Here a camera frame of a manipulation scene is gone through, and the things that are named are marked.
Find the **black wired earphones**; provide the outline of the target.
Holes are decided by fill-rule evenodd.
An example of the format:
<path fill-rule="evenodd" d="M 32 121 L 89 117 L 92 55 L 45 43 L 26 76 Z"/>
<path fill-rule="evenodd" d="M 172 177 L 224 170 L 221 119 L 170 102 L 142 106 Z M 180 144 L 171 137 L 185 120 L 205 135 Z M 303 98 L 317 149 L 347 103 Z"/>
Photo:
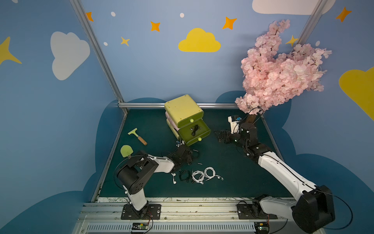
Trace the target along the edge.
<path fill-rule="evenodd" d="M 189 183 L 191 180 L 191 171 L 190 170 L 180 170 L 179 171 L 179 179 L 180 181 L 184 181 L 186 183 Z"/>
<path fill-rule="evenodd" d="M 200 157 L 200 152 L 198 150 L 191 149 L 191 152 L 192 152 L 192 161 L 194 161 L 194 160 L 196 160 Z"/>
<path fill-rule="evenodd" d="M 199 125 L 195 125 L 191 128 L 191 135 L 194 137 L 196 136 L 196 132 L 200 129 L 201 127 Z"/>

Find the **yellow-green drawer cabinet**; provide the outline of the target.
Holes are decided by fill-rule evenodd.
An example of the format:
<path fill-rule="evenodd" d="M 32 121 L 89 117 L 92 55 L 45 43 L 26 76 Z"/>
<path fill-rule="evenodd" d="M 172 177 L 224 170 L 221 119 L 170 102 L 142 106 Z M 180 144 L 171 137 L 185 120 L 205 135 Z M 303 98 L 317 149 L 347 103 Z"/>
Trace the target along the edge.
<path fill-rule="evenodd" d="M 210 135 L 211 130 L 203 120 L 204 111 L 189 95 L 167 101 L 165 111 L 167 124 L 181 143 L 191 146 Z M 192 136 L 191 128 L 195 125 L 201 128 Z"/>

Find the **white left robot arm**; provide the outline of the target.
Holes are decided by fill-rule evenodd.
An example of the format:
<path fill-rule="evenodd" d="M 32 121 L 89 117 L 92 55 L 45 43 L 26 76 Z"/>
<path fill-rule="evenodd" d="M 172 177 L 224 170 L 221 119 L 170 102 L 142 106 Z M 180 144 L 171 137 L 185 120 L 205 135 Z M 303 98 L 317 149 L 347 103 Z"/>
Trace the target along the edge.
<path fill-rule="evenodd" d="M 115 182 L 120 183 L 133 210 L 139 213 L 148 206 L 144 187 L 155 173 L 175 173 L 184 165 L 192 164 L 195 158 L 194 151 L 184 144 L 164 157 L 139 151 L 135 156 L 129 155 L 124 164 L 115 169 Z"/>

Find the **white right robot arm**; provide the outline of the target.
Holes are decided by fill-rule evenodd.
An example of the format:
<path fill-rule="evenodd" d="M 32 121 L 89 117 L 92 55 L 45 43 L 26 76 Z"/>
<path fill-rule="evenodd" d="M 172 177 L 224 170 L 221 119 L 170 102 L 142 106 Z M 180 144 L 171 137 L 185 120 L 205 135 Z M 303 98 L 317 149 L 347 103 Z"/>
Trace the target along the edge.
<path fill-rule="evenodd" d="M 255 214 L 277 215 L 294 221 L 308 234 L 336 219 L 333 195 L 326 186 L 317 186 L 285 162 L 267 145 L 259 142 L 252 123 L 233 125 L 231 130 L 215 131 L 219 142 L 242 147 L 248 158 L 267 170 L 293 196 L 293 200 L 261 195 L 252 201 Z"/>

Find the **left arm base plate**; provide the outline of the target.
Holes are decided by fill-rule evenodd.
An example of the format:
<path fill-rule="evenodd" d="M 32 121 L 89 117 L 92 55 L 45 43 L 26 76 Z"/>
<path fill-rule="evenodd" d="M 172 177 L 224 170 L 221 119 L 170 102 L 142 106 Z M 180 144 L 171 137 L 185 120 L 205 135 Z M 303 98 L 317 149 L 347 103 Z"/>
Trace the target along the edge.
<path fill-rule="evenodd" d="M 140 211 L 137 211 L 131 204 L 125 204 L 121 213 L 121 220 L 159 220 L 161 215 L 161 204 L 146 204 Z"/>

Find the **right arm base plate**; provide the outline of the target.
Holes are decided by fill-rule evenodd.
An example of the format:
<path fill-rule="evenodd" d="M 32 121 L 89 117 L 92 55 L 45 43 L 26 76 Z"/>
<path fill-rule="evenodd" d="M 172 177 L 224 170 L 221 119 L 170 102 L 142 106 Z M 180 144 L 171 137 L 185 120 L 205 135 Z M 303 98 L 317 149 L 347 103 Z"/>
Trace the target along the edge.
<path fill-rule="evenodd" d="M 237 213 L 239 219 L 278 219 L 274 214 L 266 214 L 259 205 L 238 203 Z"/>

